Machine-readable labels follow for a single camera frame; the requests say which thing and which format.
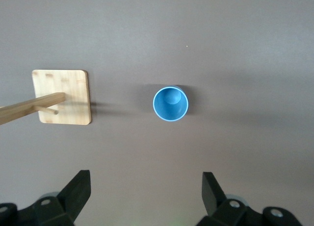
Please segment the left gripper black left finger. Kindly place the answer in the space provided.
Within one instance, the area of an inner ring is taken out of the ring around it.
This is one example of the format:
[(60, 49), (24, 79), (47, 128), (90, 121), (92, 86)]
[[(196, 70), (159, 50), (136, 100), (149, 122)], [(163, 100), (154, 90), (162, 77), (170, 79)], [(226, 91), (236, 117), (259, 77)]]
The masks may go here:
[(73, 226), (91, 195), (89, 170), (81, 170), (57, 194), (39, 199), (33, 209), (39, 226)]

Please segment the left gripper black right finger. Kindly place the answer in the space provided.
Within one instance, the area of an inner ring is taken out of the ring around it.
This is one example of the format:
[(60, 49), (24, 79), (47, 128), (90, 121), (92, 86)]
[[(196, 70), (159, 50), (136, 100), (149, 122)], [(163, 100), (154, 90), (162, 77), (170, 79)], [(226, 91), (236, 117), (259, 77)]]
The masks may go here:
[(200, 220), (199, 226), (241, 226), (247, 207), (236, 199), (224, 194), (212, 172), (202, 176), (202, 199), (207, 215)]

